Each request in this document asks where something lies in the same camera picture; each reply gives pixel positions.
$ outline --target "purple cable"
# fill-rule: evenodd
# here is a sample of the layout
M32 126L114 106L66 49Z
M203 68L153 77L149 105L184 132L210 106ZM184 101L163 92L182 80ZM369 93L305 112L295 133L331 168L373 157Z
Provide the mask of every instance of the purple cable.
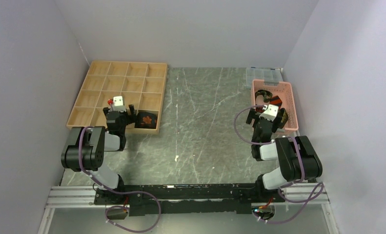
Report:
M83 173L87 174L87 175L88 175L88 176L89 176L96 184L98 184L99 186L105 188L106 190L108 190L108 191L110 191L110 192L112 192L112 193L120 194L120 195L146 194L146 195L152 197L152 198L157 202L157 205L158 205L158 217L157 217L157 220L155 221L155 223L154 223L151 227L149 227L149 228L147 228L147 229L145 229L145 230L141 230L141 231L132 230L132 229L123 227L123 226L121 226L120 224L117 224L117 223L115 223L115 222L113 222L113 221L111 221L111 220L108 219L107 213L108 213L109 210L115 209L115 208L121 208L121 209L124 209L124 210L127 211L128 209L127 209L126 207L124 207L124 206L112 206L112 207L106 209L106 210L105 210L105 219L106 219L106 221L107 221L108 223L112 224L112 225L115 225L115 226L117 226L117 227L119 227L119 228L122 228L122 229L124 229L124 230L126 230L126 231L128 231L128 232L132 232L132 233L145 233L145 232L147 232L147 231L153 229L153 228L158 224L158 221L160 220L160 215L161 215L161 205L160 205L160 202L158 201L158 199L157 199L154 195L152 195L151 193L148 193L148 192L144 192L144 191L132 191L132 192L117 192L117 191L114 191L113 189L111 189L111 188L109 188L109 187L103 185L99 180L97 180L91 173L89 173L89 172L88 172L87 170L85 170L85 168L83 167L83 163L82 163L82 145L83 145L83 137L84 137L85 132L86 132L86 130L87 130L88 128L92 128L92 126L84 127L84 128L82 129L82 132L81 132L80 137L79 137L78 160L79 160L79 167L80 167L81 171L82 171Z
M254 106L251 106L251 107L247 107L243 110L241 110L239 113L236 114L236 116L234 117L234 121L233 121L233 128L234 128L234 131L236 132L237 136L239 136L240 139L242 139L244 142L247 142L249 144L253 144L253 145L268 145L268 144L271 144L271 142L267 142L267 143L258 143L258 142L251 142L251 141L248 141L246 140L242 135L239 134L239 131L237 131L237 127L236 127L236 121L237 121L237 118L239 117L239 115L243 112L245 112L246 110L249 110L251 108L256 108L256 107L263 107L264 105L254 105ZM283 185L281 187L278 188L278 194L287 202L291 202L291 203L304 203L303 206L298 210L298 212L296 212L296 214L294 216L292 216L291 218L287 219L287 220L284 220L284 221L268 221L268 223L272 223L272 224L283 224L283 223L287 223L287 222L290 222L292 221L296 216L298 216L301 211L305 208L305 206L308 204L309 201L312 201L313 199L317 198L321 193L322 191L324 190L324 183L320 182L318 183L315 188L312 190L312 192L310 193L309 197L306 199L306 200L300 200L300 201L294 201L294 200L290 200L290 199L287 199L282 193L281 193L281 189L282 188L287 188L287 187L290 187L292 186L292 184L294 183L301 183L305 180L305 169L304 169L304 165L302 163L302 157L301 157L301 153L299 152L298 150L298 144L296 142L296 139L294 137L291 137L289 136L288 137L289 139L291 139L293 141L293 144L295 146L295 151L296 151L296 157L298 158L298 162L299 162L299 166L301 168L301 179L300 180L295 180L293 182L290 182L286 185ZM318 186L321 185L321 189L319 190L319 192L315 195L315 196L312 196L314 193L315 193L315 190L318 188Z

